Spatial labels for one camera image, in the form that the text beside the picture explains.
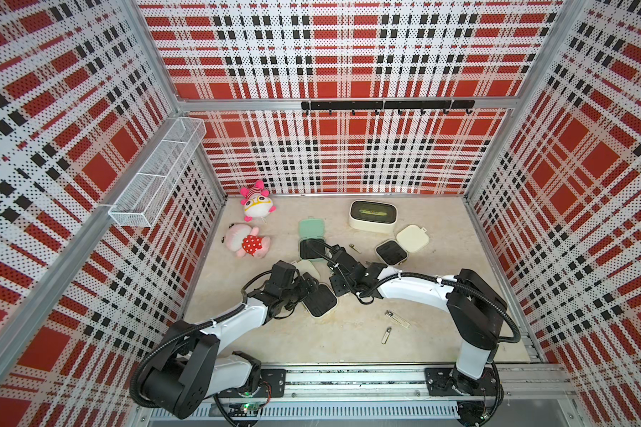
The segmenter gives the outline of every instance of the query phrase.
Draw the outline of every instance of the plush toy with glasses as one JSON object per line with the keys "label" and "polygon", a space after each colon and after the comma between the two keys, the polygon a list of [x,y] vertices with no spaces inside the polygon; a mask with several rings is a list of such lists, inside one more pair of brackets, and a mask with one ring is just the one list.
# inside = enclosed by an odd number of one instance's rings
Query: plush toy with glasses
{"label": "plush toy with glasses", "polygon": [[276,209],[273,200],[269,197],[270,192],[264,190],[264,182],[261,180],[256,181],[250,189],[241,188],[240,194],[245,196],[240,203],[243,205],[247,222],[254,218],[268,217]]}

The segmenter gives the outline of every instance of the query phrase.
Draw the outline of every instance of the perforated wall panel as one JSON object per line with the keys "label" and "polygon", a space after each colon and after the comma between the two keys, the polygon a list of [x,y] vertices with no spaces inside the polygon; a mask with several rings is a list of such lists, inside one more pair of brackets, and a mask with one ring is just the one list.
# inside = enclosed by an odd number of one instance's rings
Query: perforated wall panel
{"label": "perforated wall panel", "polygon": [[513,96],[563,4],[137,3],[184,99]]}
{"label": "perforated wall panel", "polygon": [[473,202],[592,421],[641,426],[641,1],[584,4]]}
{"label": "perforated wall panel", "polygon": [[0,1],[0,327],[167,115],[114,1]]}
{"label": "perforated wall panel", "polygon": [[128,378],[186,303],[219,208],[191,160],[150,228],[111,227],[0,385],[0,426],[122,426]]}
{"label": "perforated wall panel", "polygon": [[194,113],[226,192],[462,194],[505,111]]}

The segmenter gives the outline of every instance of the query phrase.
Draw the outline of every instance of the red polka dot dress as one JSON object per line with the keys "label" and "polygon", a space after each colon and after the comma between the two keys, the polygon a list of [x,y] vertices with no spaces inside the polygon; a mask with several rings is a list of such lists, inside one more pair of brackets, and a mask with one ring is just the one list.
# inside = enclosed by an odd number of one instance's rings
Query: red polka dot dress
{"label": "red polka dot dress", "polygon": [[263,237],[253,236],[250,234],[245,237],[244,241],[242,241],[242,249],[244,249],[249,255],[253,255],[254,252],[263,248],[261,240],[263,240]]}

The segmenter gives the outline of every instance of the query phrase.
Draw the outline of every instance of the small metal object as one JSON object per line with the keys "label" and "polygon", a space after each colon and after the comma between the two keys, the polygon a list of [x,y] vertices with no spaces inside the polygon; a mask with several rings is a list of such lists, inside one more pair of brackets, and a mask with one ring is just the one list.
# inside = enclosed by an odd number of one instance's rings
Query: small metal object
{"label": "small metal object", "polygon": [[390,319],[392,319],[394,322],[399,323],[399,324],[400,324],[401,326],[403,326],[404,328],[409,329],[409,328],[411,327],[411,324],[410,324],[409,322],[407,322],[407,321],[406,321],[403,317],[401,317],[400,315],[398,315],[398,314],[394,314],[394,312],[389,311],[389,310],[387,310],[387,311],[385,312],[385,314],[387,315],[387,317],[389,317]]}
{"label": "small metal object", "polygon": [[390,332],[392,332],[392,327],[388,327],[385,331],[385,335],[382,336],[382,344],[387,344],[387,340],[390,337]]}

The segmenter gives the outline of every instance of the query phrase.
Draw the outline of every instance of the pink plush toy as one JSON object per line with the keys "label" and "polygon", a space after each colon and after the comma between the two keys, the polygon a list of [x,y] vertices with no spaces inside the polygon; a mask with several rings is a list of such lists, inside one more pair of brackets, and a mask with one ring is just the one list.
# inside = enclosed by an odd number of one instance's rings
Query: pink plush toy
{"label": "pink plush toy", "polygon": [[268,217],[276,208],[269,196],[269,191],[264,190],[264,182],[258,180],[250,189],[241,188],[240,194],[245,196],[240,203],[244,206],[245,221],[250,222],[254,218]]}
{"label": "pink plush toy", "polygon": [[239,257],[248,253],[255,258],[264,258],[271,248],[271,238],[259,236],[259,227],[252,228],[247,224],[231,225],[222,242]]}

